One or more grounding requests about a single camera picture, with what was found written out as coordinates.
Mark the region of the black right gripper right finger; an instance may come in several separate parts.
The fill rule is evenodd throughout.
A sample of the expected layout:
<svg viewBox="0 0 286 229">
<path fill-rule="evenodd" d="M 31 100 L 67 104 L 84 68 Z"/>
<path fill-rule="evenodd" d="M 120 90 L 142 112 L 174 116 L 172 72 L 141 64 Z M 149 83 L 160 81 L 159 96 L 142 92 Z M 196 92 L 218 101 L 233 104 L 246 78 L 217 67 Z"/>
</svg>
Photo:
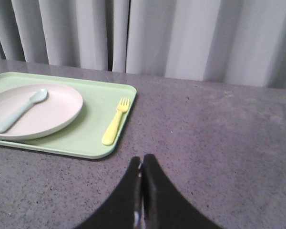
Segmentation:
<svg viewBox="0 0 286 229">
<path fill-rule="evenodd" d="M 147 229 L 220 228 L 182 196 L 153 154 L 143 159 L 143 201 Z"/>
</svg>

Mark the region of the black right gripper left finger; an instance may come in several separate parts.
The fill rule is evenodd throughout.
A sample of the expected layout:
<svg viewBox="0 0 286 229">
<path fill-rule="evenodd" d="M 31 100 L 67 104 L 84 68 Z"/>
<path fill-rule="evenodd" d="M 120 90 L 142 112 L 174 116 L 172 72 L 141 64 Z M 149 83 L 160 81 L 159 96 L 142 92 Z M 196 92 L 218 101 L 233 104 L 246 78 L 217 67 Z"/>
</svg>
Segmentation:
<svg viewBox="0 0 286 229">
<path fill-rule="evenodd" d="M 141 160 L 130 160 L 121 181 L 104 203 L 78 229 L 140 229 L 142 215 Z"/>
</svg>

